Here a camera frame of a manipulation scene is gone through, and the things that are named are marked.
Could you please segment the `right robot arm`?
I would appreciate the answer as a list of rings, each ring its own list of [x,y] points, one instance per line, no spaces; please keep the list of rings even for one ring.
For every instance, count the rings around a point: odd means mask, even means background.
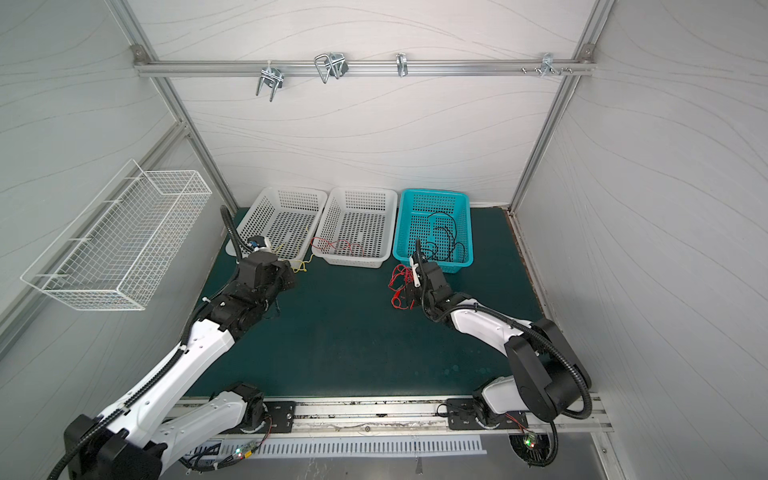
[[[591,379],[557,325],[547,319],[518,319],[452,289],[438,264],[417,241],[409,259],[425,316],[474,337],[502,354],[511,374],[474,394],[476,418],[494,423],[502,415],[527,411],[543,422],[559,416],[591,416]]]

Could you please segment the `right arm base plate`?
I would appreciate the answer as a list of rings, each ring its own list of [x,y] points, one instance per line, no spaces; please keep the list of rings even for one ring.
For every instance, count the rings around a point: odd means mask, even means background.
[[[451,431],[525,432],[529,427],[525,412],[496,414],[477,398],[448,398],[438,405],[436,415],[446,420]]]

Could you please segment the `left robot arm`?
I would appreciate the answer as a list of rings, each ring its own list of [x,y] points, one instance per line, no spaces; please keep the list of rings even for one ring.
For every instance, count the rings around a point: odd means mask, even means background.
[[[134,387],[98,415],[80,415],[64,431],[65,452],[49,478],[157,479],[212,436],[256,430],[267,417],[263,393],[237,383],[173,420],[170,411],[208,368],[295,285],[290,263],[263,237],[243,239],[227,207],[220,214],[236,252],[236,268],[216,294],[190,315],[179,342]]]

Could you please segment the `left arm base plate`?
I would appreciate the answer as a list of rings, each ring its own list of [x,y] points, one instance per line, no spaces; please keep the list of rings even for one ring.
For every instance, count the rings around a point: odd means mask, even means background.
[[[293,401],[257,401],[246,407],[245,415],[235,427],[237,433],[291,433],[297,404]]]

